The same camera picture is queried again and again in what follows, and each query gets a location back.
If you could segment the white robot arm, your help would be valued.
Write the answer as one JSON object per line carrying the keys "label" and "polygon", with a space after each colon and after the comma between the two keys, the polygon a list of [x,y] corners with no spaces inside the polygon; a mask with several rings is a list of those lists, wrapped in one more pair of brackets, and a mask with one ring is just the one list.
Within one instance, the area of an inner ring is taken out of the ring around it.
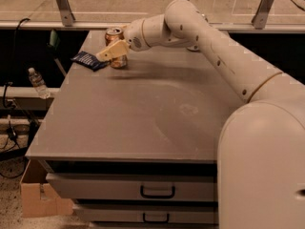
{"label": "white robot arm", "polygon": [[188,0],[138,19],[98,53],[196,46],[244,101],[217,148],[219,229],[305,229],[305,86],[212,27]]}

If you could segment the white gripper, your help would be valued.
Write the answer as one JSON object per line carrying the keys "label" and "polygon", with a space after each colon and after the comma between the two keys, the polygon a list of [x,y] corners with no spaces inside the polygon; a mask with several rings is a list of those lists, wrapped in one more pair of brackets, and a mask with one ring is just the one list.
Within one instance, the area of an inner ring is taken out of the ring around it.
{"label": "white gripper", "polygon": [[100,62],[110,61],[119,56],[125,55],[131,48],[135,52],[148,50],[150,46],[146,43],[143,35],[143,19],[132,21],[128,25],[122,25],[125,40],[117,40],[111,42],[101,52],[95,56]]}

